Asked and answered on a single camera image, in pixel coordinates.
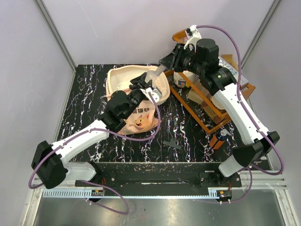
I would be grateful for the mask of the pink cat litter bag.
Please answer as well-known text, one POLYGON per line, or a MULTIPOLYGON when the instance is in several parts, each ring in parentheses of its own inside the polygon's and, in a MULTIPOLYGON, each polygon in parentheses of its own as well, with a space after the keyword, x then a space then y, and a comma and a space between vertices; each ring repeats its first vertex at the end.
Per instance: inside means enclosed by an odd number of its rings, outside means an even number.
POLYGON ((157 127, 156 108, 152 101, 143 100, 125 120, 125 126, 118 132, 120 135, 144 133, 157 127))

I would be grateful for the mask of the clear plastic scoop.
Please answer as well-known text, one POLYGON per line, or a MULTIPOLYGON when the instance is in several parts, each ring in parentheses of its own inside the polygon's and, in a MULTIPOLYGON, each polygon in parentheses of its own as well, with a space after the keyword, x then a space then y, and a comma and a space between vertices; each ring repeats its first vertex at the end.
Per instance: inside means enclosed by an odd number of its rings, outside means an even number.
POLYGON ((163 65, 160 65, 159 67, 157 67, 156 70, 149 70, 147 73, 146 73, 146 76, 145 76, 145 82, 148 83, 149 81, 154 81, 156 80, 156 78, 158 76, 160 76, 164 71, 165 71, 166 67, 163 66, 163 65))

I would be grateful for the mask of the black plastic clip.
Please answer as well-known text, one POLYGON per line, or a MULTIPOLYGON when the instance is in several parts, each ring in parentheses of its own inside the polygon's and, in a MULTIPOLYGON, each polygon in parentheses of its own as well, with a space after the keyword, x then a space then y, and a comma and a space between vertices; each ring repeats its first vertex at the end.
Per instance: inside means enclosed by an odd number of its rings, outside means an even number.
POLYGON ((169 141, 163 141, 163 145, 175 148, 177 150, 181 150, 182 149, 182 147, 177 144, 177 141, 175 139, 170 139, 169 141))

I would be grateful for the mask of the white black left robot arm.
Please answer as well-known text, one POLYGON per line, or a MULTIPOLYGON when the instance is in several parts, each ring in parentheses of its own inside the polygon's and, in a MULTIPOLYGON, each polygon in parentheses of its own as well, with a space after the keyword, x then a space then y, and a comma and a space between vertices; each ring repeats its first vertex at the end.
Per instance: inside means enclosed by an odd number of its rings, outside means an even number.
POLYGON ((86 128, 78 131, 72 136, 49 144, 43 141, 38 144, 32 160, 33 173, 28 186, 33 186, 34 176, 38 176, 41 185, 52 189, 64 181, 82 180, 91 186, 101 183, 101 171, 95 163, 76 163, 70 160, 88 147, 109 135, 118 135, 119 131, 126 125, 126 120, 134 112, 143 100, 156 103, 160 92, 152 85, 149 79, 150 73, 143 73, 130 81, 130 92, 115 91, 108 101, 104 113, 86 128))

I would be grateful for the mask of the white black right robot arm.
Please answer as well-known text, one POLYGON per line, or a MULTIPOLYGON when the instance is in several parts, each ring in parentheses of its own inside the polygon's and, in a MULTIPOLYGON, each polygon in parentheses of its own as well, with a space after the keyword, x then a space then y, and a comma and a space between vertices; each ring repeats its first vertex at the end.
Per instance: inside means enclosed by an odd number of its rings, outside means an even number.
POLYGON ((214 40, 199 39, 195 45, 178 43, 159 64, 175 72, 198 75, 202 86, 225 108, 241 135, 243 146, 235 148, 214 174, 218 186, 227 185, 234 173, 275 149, 279 134, 270 132, 260 122, 242 96, 239 81, 228 68, 219 65, 219 47, 214 40))

